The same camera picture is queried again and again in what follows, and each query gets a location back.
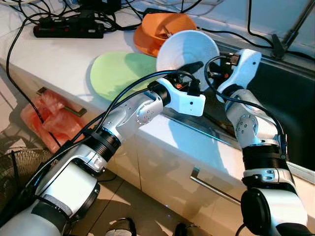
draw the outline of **white bowl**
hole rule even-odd
[[[157,55],[157,71],[176,70],[197,61],[202,61],[205,65],[219,54],[216,43],[205,33],[196,30],[181,31],[169,37],[160,48]],[[193,74],[200,80],[201,91],[208,88],[203,70],[204,66]]]

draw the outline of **sink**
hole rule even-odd
[[[315,72],[264,59],[248,89],[288,135],[290,162],[315,170]]]
[[[220,51],[236,51],[218,46]],[[290,162],[315,171],[315,72],[264,57],[248,89],[282,124],[288,135]],[[181,115],[170,109],[165,109],[164,114],[239,148],[223,104],[210,89],[205,91],[205,96],[202,117]]]

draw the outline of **black cable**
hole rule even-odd
[[[197,6],[202,0],[198,0],[197,2],[195,2],[193,5],[191,5],[190,7],[186,8],[185,10],[181,11],[181,13],[185,13],[191,9],[193,9],[195,6]]]
[[[62,12],[59,14],[60,16],[62,16],[64,14],[64,12],[67,10],[67,7],[68,7],[66,0],[63,0],[63,2],[64,2],[64,7],[63,7]]]
[[[188,72],[185,72],[185,71],[180,71],[180,70],[162,70],[162,71],[158,71],[158,72],[155,72],[155,73],[152,73],[150,75],[147,75],[147,76],[144,76],[140,79],[138,79],[137,81],[133,82],[132,84],[130,84],[129,86],[127,86],[123,91],[121,91],[117,96],[116,98],[112,101],[112,103],[109,105],[105,115],[101,118],[101,120],[99,121],[99,123],[96,125],[95,127],[95,131],[98,131],[101,126],[102,126],[102,123],[104,122],[104,120],[106,119],[106,117],[108,116],[108,114],[110,113],[110,111],[113,109],[114,105],[116,104],[116,102],[119,101],[119,99],[126,93],[128,92],[130,89],[132,89],[133,87],[135,87],[136,85],[142,83],[143,81],[145,80],[148,80],[152,77],[155,77],[155,76],[159,76],[159,75],[167,75],[167,74],[179,74],[179,75],[185,75],[185,76],[188,76],[189,78],[191,78],[192,81],[195,81],[196,78],[188,73]]]
[[[182,0],[181,12],[183,12],[183,7],[184,7],[184,0]]]
[[[239,236],[242,229],[245,228],[245,224],[242,224],[235,233],[235,236]]]
[[[252,33],[251,32],[251,18],[252,18],[252,0],[250,0],[249,2],[249,7],[248,7],[248,20],[247,20],[247,31],[250,35],[252,36],[256,36],[258,38],[261,38],[263,40],[265,40],[267,43],[270,44],[270,46],[273,48],[274,47],[274,44],[266,37],[262,36],[262,35],[259,35],[259,34],[256,34],[256,33]]]
[[[62,151],[58,152],[58,154],[54,154],[51,158],[49,158],[42,166],[39,168],[35,174],[29,179],[29,181],[25,184],[24,189],[28,188],[34,180],[38,178],[38,176],[41,174],[43,170],[46,169],[47,166],[51,165],[59,156],[64,154],[65,152],[69,151],[70,149],[78,146],[79,144],[84,143],[86,140],[88,140],[90,137],[85,137],[81,139],[80,141],[77,141],[76,143],[73,143],[72,145],[68,146],[67,148],[63,149]]]
[[[132,3],[132,2],[134,2],[134,1],[135,1],[135,0],[131,0],[131,1],[129,1],[129,3]],[[128,3],[125,2],[125,3],[122,3],[122,5],[128,5]],[[122,9],[124,9],[124,7],[123,7]]]
[[[133,6],[131,6],[131,4],[128,0],[125,0],[125,1],[129,5],[129,7],[133,10],[133,12],[136,13],[136,15],[139,17],[140,21],[142,21],[142,17],[139,15],[138,11],[135,8],[133,8]]]
[[[28,5],[35,6],[35,7],[38,8],[39,10],[42,10],[43,12],[51,13],[51,9],[50,9],[50,7],[48,6],[48,4],[47,4],[45,1],[43,1],[43,0],[41,0],[41,2],[45,4],[45,6],[47,7],[47,10],[44,9],[44,8],[42,8],[42,7],[40,7],[40,6],[38,6],[38,5],[36,5],[36,4],[34,4],[34,3],[32,3],[32,2],[29,2]]]
[[[100,182],[110,182],[110,181],[113,181],[117,178],[117,175],[115,175],[114,177],[110,178],[110,179],[104,179],[104,180],[98,180],[97,182],[100,183]]]
[[[40,15],[50,15],[50,13],[36,13],[36,14],[33,14],[31,16],[28,16],[23,22],[22,22],[22,25],[18,31],[18,33],[16,34],[10,48],[9,48],[9,51],[8,51],[8,55],[6,57],[6,75],[8,77],[8,79],[11,81],[11,83],[15,86],[15,88],[23,95],[23,97],[30,103],[30,105],[33,107],[33,109],[35,110],[36,114],[38,115],[40,121],[43,123],[44,122],[44,119],[43,117],[41,116],[41,114],[39,113],[37,107],[33,104],[33,102],[30,100],[30,98],[20,89],[20,87],[15,83],[15,81],[12,79],[11,77],[11,74],[10,74],[10,58],[11,58],[11,53],[12,53],[12,50],[14,48],[14,45],[15,43],[17,42],[19,36],[21,35],[22,33],[22,30],[26,24],[26,22],[34,17],[34,16],[40,16]],[[57,145],[59,147],[61,147],[61,145],[59,144],[58,140],[56,139],[56,137],[51,133],[49,132],[50,136],[54,139],[54,141],[57,143]]]
[[[17,0],[17,1],[18,1],[19,8],[20,8],[22,14],[25,16],[25,18],[28,19],[28,20],[29,20],[30,22],[32,22],[33,24],[36,24],[36,21],[31,19],[33,15],[28,16],[28,15],[25,13],[25,11],[23,10],[22,4],[21,4],[21,1],[22,1],[22,0]]]
[[[303,58],[315,61],[315,58],[313,58],[313,57],[311,57],[311,56],[309,56],[309,55],[307,55],[305,53],[296,52],[296,51],[287,51],[287,53],[290,53],[290,54],[293,54],[293,55],[296,55],[296,56],[299,56],[299,57],[303,57]]]
[[[200,30],[206,31],[206,32],[210,32],[210,33],[229,33],[229,34],[235,35],[235,36],[245,40],[249,44],[252,44],[253,46],[258,47],[258,48],[272,48],[271,46],[263,46],[263,45],[255,44],[255,43],[249,41],[248,39],[246,39],[244,36],[242,36],[238,33],[235,33],[235,32],[226,31],[226,30],[210,30],[210,29],[205,29],[205,28],[201,28],[201,27],[197,27],[197,28]]]
[[[124,98],[122,101],[118,102],[117,104],[115,104],[115,106],[113,107],[113,109],[119,107],[120,105],[122,105],[124,102],[126,102],[127,100],[131,99],[132,97],[140,94],[140,93],[143,93],[145,91],[148,91],[149,89],[148,88],[145,88],[145,89],[142,89],[142,90],[139,90],[137,92],[134,92],[133,94],[129,95],[128,97]],[[79,133],[77,133],[71,140],[71,142],[74,142],[76,141],[81,134],[83,134],[83,132],[89,128],[92,124],[94,124],[96,121],[98,121],[99,119],[101,119],[103,117],[103,115],[105,115],[105,113],[107,112],[107,110],[103,113],[101,113],[100,115],[98,115],[97,117],[95,117],[94,119],[92,119],[89,123],[87,123]]]
[[[278,134],[279,135],[284,135],[284,131],[283,131],[283,128],[280,124],[280,122],[277,120],[277,118],[274,117],[274,115],[272,113],[270,113],[266,108],[262,107],[262,106],[259,106],[258,104],[256,103],[252,103],[252,102],[248,102],[248,101],[244,101],[244,100],[240,100],[240,99],[235,99],[235,98],[231,98],[229,96],[226,96],[220,92],[218,92],[214,87],[213,85],[211,84],[211,82],[209,81],[209,77],[208,77],[208,68],[209,68],[209,65],[211,63],[213,63],[214,61],[218,60],[218,59],[221,59],[221,58],[226,58],[226,56],[217,56],[217,57],[214,57],[212,58],[211,60],[209,60],[206,65],[205,65],[205,68],[204,68],[204,76],[205,76],[205,80],[207,82],[207,84],[209,85],[209,87],[215,92],[216,95],[220,96],[221,98],[225,99],[225,100],[229,100],[229,101],[233,101],[233,102],[238,102],[238,103],[242,103],[242,104],[245,104],[245,105],[249,105],[249,106],[252,106],[252,107],[256,107],[260,110],[262,110],[264,113],[266,113],[266,115],[268,115],[274,122],[275,122],[275,125],[276,125],[276,128],[277,128],[277,131],[278,131]]]
[[[114,32],[117,30],[121,30],[121,31],[135,30],[139,25],[141,25],[141,23],[139,23],[136,25],[122,27],[122,26],[118,25],[114,20],[110,19],[107,16],[98,17],[98,18],[95,18],[95,20],[110,24],[111,27],[109,27],[109,28],[105,27],[105,32]]]
[[[11,7],[12,9],[14,9],[14,10],[16,10],[16,11],[20,12],[20,13],[22,13],[22,12],[21,12],[21,10],[19,10],[19,9],[15,8],[14,6],[9,5],[9,7]]]

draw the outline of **orange bowl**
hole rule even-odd
[[[195,22],[184,13],[147,14],[143,18],[141,26],[143,32],[152,37],[159,45],[169,38],[169,34],[197,29]]]
[[[141,26],[136,29],[133,35],[133,42],[139,51],[153,57],[158,56],[158,51],[161,46],[157,44],[152,37],[145,34]]]

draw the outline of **wall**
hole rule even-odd
[[[138,9],[145,10],[149,3],[171,4],[181,2],[180,0],[145,0],[133,3]],[[184,9],[191,6],[195,0],[185,0]],[[208,14],[203,16],[193,16],[207,12],[213,6],[210,3],[221,2],[221,0],[203,0],[189,13],[197,23],[210,30],[229,30],[237,32],[252,42],[261,45],[268,45],[264,40],[251,36],[247,33],[247,19],[249,0],[222,0],[222,3],[214,7]],[[306,6],[308,0],[253,0],[251,30],[271,39],[271,35],[276,33],[282,39],[286,32],[294,25],[301,11]],[[167,9],[178,11],[174,7],[181,7],[181,4],[168,6]],[[300,51],[315,56],[315,8],[310,13],[303,26],[299,30],[299,35],[291,45],[290,50]],[[230,34],[218,34],[222,37],[230,37],[241,40]]]

